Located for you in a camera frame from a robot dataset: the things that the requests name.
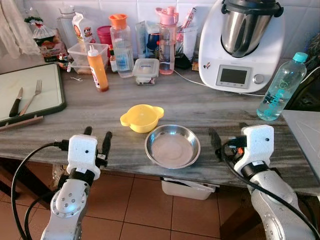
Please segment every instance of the food processor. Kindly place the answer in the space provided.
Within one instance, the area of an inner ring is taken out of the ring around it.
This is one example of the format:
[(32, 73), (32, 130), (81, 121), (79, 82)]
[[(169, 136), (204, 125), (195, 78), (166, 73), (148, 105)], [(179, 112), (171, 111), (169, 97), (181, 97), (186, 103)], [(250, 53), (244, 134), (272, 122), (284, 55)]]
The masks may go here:
[(285, 37), (276, 0), (218, 0), (204, 23), (199, 73), (213, 89), (252, 93), (271, 79)]

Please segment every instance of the blue bottle cap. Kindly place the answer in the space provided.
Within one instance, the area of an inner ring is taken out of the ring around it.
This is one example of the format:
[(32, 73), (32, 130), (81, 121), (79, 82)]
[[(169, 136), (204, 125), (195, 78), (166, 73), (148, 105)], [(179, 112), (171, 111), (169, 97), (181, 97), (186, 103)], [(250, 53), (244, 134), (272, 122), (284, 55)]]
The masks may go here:
[(308, 58), (308, 54), (304, 53), (304, 52), (297, 52), (294, 57), (293, 60), (300, 62), (300, 63), (304, 63)]

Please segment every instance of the knife handle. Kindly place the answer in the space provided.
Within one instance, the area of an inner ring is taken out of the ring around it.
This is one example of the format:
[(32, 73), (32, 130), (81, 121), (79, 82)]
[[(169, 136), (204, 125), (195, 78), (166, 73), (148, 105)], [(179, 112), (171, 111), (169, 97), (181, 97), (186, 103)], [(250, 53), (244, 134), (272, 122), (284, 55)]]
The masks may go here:
[(19, 103), (20, 103), (20, 99), (17, 98), (15, 101), (14, 101), (14, 104), (11, 108), (11, 111), (9, 113), (9, 117), (12, 118), (12, 117), (15, 117), (18, 115), (18, 110), (19, 110)]

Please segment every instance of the cutting board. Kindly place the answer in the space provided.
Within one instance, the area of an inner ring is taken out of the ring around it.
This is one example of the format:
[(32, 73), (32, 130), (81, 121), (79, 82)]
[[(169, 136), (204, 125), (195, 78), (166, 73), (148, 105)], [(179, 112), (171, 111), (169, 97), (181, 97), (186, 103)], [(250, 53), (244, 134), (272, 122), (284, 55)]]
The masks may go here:
[[(9, 117), (9, 112), (23, 88), (20, 112), (35, 94), (37, 80), (42, 80), (41, 93), (34, 97), (23, 116)], [(59, 112), (66, 107), (59, 67), (55, 63), (12, 71), (0, 75), (0, 126)]]

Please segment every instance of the stainless steel bowl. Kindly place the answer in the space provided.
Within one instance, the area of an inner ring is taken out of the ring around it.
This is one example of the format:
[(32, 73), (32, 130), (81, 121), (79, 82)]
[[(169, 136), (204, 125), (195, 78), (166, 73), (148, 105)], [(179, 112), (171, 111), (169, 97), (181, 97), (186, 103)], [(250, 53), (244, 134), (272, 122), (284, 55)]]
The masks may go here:
[(162, 125), (148, 134), (144, 149), (151, 161), (167, 169), (182, 169), (193, 164), (200, 154), (200, 142), (188, 128)]

